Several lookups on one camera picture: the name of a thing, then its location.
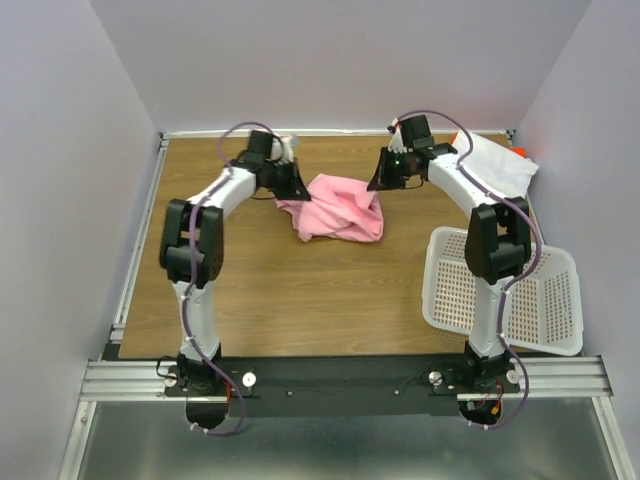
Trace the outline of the pink t shirt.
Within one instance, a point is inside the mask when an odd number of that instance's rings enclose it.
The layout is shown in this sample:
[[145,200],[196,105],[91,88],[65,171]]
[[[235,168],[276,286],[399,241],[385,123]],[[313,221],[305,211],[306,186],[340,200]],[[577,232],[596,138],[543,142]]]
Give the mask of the pink t shirt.
[[291,215],[299,239],[326,237],[356,243],[379,242],[384,216],[378,194],[367,183],[348,177],[318,174],[308,185],[310,201],[277,200],[278,210]]

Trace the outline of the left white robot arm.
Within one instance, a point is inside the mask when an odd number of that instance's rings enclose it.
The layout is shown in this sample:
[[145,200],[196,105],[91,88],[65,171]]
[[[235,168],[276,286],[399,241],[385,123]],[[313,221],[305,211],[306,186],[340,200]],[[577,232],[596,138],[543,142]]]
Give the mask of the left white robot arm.
[[166,380],[179,388],[209,395],[227,382],[218,365],[213,301],[224,262],[225,220],[260,189],[278,200],[311,199],[295,157],[297,144],[294,136],[252,130],[246,148],[204,190],[167,205],[159,263],[178,301],[182,340]]

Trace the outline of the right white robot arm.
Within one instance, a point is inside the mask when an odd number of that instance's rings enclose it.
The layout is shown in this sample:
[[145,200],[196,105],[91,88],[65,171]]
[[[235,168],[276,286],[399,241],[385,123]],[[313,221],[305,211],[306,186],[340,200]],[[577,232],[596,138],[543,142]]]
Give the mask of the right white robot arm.
[[492,191],[467,168],[465,161],[474,152],[470,132],[458,127],[466,139],[464,151],[438,143],[427,119],[430,113],[414,110],[391,122],[391,140],[380,151],[367,189],[401,190],[418,176],[447,193],[467,215],[464,258],[476,279],[477,297],[472,331],[454,374],[467,389],[480,392],[511,369],[513,354],[504,336],[508,294],[527,276],[534,226],[524,198]]

